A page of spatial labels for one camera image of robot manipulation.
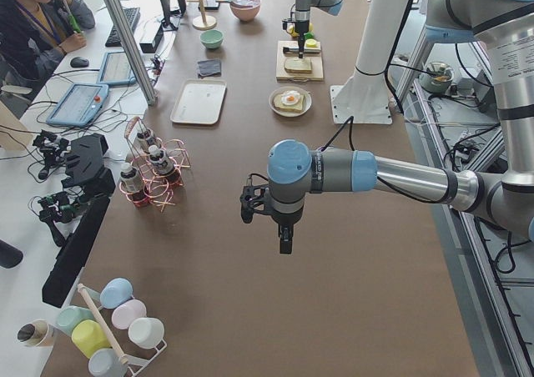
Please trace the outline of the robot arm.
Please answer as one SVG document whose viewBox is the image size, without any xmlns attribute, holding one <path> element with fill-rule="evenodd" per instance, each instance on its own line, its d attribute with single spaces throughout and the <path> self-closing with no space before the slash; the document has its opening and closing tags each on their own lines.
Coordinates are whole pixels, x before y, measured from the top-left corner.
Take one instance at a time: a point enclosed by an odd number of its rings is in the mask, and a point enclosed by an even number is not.
<svg viewBox="0 0 534 377">
<path fill-rule="evenodd" d="M 532 238 L 533 0 L 428 0 L 426 34 L 438 43 L 476 39 L 486 46 L 506 172 L 453 172 L 367 151 L 311 150 L 293 139 L 280 141 L 270 149 L 264 184 L 247 183 L 240 203 L 244 222 L 263 214 L 277 223 L 281 253 L 292 251 L 306 194 L 371 189 L 448 204 Z"/>
<path fill-rule="evenodd" d="M 319 10 L 333 16 L 337 16 L 341 10 L 344 0 L 295 0 L 290 9 L 290 16 L 282 20 L 282 27 L 286 29 L 289 24 L 294 27 L 297 33 L 298 58 L 305 55 L 305 35 L 310 31 L 310 10 Z"/>
</svg>

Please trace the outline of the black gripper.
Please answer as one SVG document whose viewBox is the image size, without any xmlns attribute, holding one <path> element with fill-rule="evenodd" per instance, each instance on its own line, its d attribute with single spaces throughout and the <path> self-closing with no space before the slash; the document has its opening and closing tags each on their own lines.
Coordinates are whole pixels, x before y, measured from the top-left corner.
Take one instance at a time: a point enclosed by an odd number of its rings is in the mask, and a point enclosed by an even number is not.
<svg viewBox="0 0 534 377">
<path fill-rule="evenodd" d="M 301 219 L 301 208 L 282 213 L 275 208 L 270 196 L 268 179 L 259 173 L 250 173 L 240 195 L 240 215 L 244 223 L 250 224 L 255 214 L 270 216 L 278 224 L 280 253 L 292 254 L 293 225 Z"/>
<path fill-rule="evenodd" d="M 282 20 L 282 28 L 286 31 L 286 28 L 290 25 L 294 25 L 294 30 L 298 33 L 298 57 L 304 57 L 305 51 L 305 36 L 310 30 L 310 11 L 292 10 L 288 18 Z"/>
</svg>

